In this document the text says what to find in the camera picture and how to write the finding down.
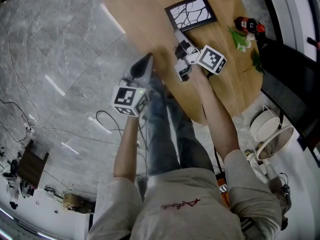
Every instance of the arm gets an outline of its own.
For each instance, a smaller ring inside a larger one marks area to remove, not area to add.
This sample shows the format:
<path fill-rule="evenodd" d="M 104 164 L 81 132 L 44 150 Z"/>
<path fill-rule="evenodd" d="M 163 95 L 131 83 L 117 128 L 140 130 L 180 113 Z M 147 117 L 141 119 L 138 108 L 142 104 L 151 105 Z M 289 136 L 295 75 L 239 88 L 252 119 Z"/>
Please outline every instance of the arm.
<path fill-rule="evenodd" d="M 251 218 L 265 239 L 274 239 L 282 221 L 277 198 L 240 151 L 232 119 L 202 68 L 194 65 L 189 76 L 200 95 L 213 144 L 224 162 L 231 211 L 240 218 Z"/>
<path fill-rule="evenodd" d="M 128 117 L 113 166 L 113 177 L 123 177 L 132 183 L 137 172 L 138 125 L 138 117 Z"/>
<path fill-rule="evenodd" d="M 113 179 L 99 182 L 94 224 L 88 240 L 129 239 L 142 200 L 134 185 L 139 119 L 129 116 L 115 157 Z"/>
<path fill-rule="evenodd" d="M 235 125 L 204 75 L 202 67 L 192 65 L 189 76 L 200 95 L 213 145 L 224 161 L 231 151 L 240 149 Z"/>

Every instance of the green leaves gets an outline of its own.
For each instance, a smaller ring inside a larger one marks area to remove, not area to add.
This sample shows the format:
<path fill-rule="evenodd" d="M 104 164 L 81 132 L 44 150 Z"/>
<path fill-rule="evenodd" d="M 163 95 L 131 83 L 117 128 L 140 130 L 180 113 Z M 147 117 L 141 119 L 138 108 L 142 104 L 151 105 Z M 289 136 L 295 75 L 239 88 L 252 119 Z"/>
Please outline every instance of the green leaves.
<path fill-rule="evenodd" d="M 260 55 L 259 53 L 257 52 L 256 49 L 254 49 L 251 53 L 251 59 L 252 59 L 252 66 L 248 67 L 244 72 L 247 72 L 249 70 L 252 70 L 252 69 L 256 69 L 257 71 L 259 71 L 261 74 L 264 73 L 264 69 L 262 68 L 261 66 L 261 60 L 260 60 Z"/>
<path fill-rule="evenodd" d="M 256 66 L 258 66 L 258 65 L 261 64 L 261 62 L 260 62 L 260 55 L 259 55 L 259 53 L 257 52 L 256 49 L 254 49 L 254 50 L 252 51 L 251 58 L 252 58 L 252 62 L 253 62 L 253 66 L 254 66 L 254 67 L 256 67 Z"/>
<path fill-rule="evenodd" d="M 232 35 L 233 41 L 234 41 L 234 45 L 235 47 L 238 49 L 239 44 L 241 46 L 247 47 L 247 42 L 246 42 L 246 36 L 242 35 L 240 33 L 237 33 L 235 31 L 233 31 L 230 28 L 227 28 L 229 33 Z"/>

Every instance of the hand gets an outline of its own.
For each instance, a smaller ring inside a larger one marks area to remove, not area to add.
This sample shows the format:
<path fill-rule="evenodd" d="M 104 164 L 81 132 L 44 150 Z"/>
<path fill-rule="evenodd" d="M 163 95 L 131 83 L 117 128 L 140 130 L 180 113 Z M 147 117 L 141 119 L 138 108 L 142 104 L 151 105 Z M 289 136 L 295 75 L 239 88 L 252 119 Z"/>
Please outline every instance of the hand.
<path fill-rule="evenodd" d="M 189 81 L 194 85 L 195 88 L 198 88 L 202 84 L 209 83 L 209 80 L 204 74 L 203 67 L 198 64 L 191 65 L 191 72 L 188 74 Z"/>

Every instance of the white round object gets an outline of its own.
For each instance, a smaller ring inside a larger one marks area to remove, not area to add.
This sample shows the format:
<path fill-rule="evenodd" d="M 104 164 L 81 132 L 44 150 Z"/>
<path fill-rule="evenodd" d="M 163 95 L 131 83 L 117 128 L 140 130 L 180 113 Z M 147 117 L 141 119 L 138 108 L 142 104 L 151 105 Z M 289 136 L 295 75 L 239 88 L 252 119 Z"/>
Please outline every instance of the white round object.
<path fill-rule="evenodd" d="M 273 157 L 281 149 L 290 143 L 290 139 L 294 134 L 294 127 L 292 125 L 285 126 L 272 134 L 258 149 L 256 157 L 262 161 Z"/>
<path fill-rule="evenodd" d="M 262 112 L 252 123 L 250 132 L 256 142 L 264 142 L 279 126 L 279 117 L 274 117 L 269 110 Z"/>

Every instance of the white cube with markers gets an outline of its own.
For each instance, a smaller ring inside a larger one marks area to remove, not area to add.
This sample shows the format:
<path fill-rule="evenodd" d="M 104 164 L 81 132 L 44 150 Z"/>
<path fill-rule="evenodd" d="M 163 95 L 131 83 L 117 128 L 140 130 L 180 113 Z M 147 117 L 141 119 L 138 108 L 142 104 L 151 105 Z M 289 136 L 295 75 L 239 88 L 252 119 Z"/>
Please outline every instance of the white cube with markers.
<path fill-rule="evenodd" d="M 122 115 L 139 117 L 149 102 L 147 89 L 129 86 L 115 86 L 112 107 Z"/>
<path fill-rule="evenodd" d="M 209 45 L 206 45 L 202 49 L 195 63 L 201 65 L 209 72 L 219 75 L 226 65 L 227 59 L 223 54 L 211 48 Z"/>

